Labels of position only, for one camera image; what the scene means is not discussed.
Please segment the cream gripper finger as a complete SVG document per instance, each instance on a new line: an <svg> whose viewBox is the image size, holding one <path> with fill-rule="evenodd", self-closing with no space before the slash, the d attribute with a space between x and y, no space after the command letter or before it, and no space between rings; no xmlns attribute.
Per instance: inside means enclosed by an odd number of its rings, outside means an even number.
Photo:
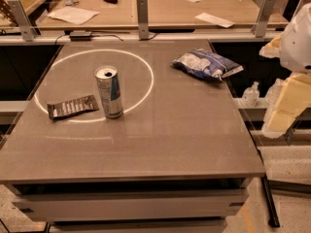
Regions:
<svg viewBox="0 0 311 233"><path fill-rule="evenodd" d="M310 105L311 76L291 74L283 82L273 85L261 133L271 139L279 138Z"/></svg>
<svg viewBox="0 0 311 233"><path fill-rule="evenodd" d="M269 43L267 43L265 46L263 46L260 49L259 54L267 58L274 58L274 57L279 58L281 39L282 39L282 34L278 34Z"/></svg>

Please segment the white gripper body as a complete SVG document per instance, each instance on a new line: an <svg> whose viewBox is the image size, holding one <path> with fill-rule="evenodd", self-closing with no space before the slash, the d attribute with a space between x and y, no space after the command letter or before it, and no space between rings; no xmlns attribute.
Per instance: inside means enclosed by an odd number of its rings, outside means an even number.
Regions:
<svg viewBox="0 0 311 233"><path fill-rule="evenodd" d="M280 41L280 63L298 73L311 73L311 3L287 25Z"/></svg>

